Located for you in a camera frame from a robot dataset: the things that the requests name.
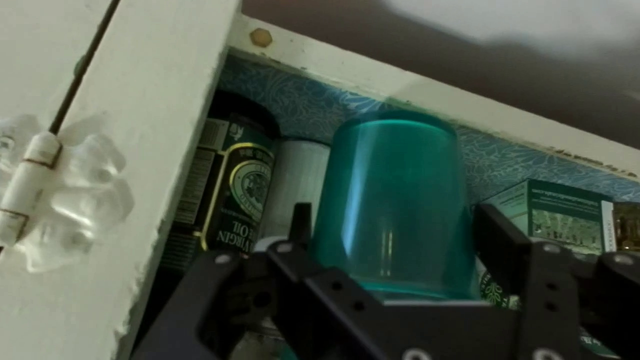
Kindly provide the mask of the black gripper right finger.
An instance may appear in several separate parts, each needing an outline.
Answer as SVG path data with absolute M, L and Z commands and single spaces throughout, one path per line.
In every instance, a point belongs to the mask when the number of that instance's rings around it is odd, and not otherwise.
M 473 225 L 475 248 L 488 270 L 508 293 L 520 293 L 527 283 L 530 240 L 497 205 L 478 204 Z

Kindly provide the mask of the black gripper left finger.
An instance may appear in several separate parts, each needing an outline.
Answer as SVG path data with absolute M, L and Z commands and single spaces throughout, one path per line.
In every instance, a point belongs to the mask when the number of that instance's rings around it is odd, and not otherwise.
M 307 246 L 313 238 L 313 204 L 298 201 L 293 214 L 290 240 Z

